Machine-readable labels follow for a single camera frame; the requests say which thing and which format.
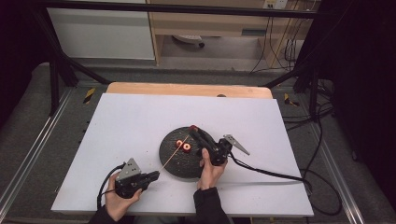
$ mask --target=black sleeve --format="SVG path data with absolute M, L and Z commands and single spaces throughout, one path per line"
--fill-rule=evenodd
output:
M 95 215 L 91 218 L 89 224 L 115 224 L 116 221 L 108 215 L 106 207 L 103 205 L 96 211 Z
M 221 208 L 217 188 L 198 189 L 194 193 L 195 210 L 198 223 L 230 224 L 230 219 Z

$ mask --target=round black disc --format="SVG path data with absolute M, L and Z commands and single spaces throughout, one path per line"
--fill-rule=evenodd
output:
M 164 165 L 177 149 L 176 141 L 183 141 L 189 134 L 189 127 L 182 127 L 173 130 L 165 136 L 160 145 L 160 160 Z M 199 166 L 201 155 L 198 153 L 197 143 L 190 136 L 184 143 L 191 146 L 189 153 L 183 152 L 180 148 L 175 156 L 166 164 L 165 169 L 172 175 L 180 178 L 197 178 L 201 176 L 202 168 Z

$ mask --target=white cabinet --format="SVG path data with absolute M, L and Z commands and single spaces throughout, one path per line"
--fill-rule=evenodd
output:
M 49 15 L 70 57 L 154 60 L 147 12 L 49 8 Z

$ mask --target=white tabletop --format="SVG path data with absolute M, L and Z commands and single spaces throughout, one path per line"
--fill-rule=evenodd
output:
M 163 138 L 192 124 L 215 140 L 232 134 L 250 156 L 236 148 L 233 154 L 252 167 L 300 176 L 276 100 L 105 93 L 51 210 L 93 213 L 109 171 L 130 158 L 143 173 L 160 170 Z M 229 216 L 313 216 L 301 182 L 249 171 L 232 160 L 218 189 Z M 180 179 L 163 170 L 128 214 L 193 215 L 195 191 L 196 180 Z

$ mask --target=person's right hand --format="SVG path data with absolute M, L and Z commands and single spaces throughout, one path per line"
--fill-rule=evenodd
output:
M 204 166 L 204 170 L 202 171 L 201 178 L 197 183 L 197 188 L 204 190 L 210 189 L 216 186 L 221 175 L 224 173 L 225 166 L 228 161 L 225 161 L 220 166 L 212 165 L 210 161 L 209 152 L 206 148 L 202 149 L 202 159 L 200 161 L 200 166 Z

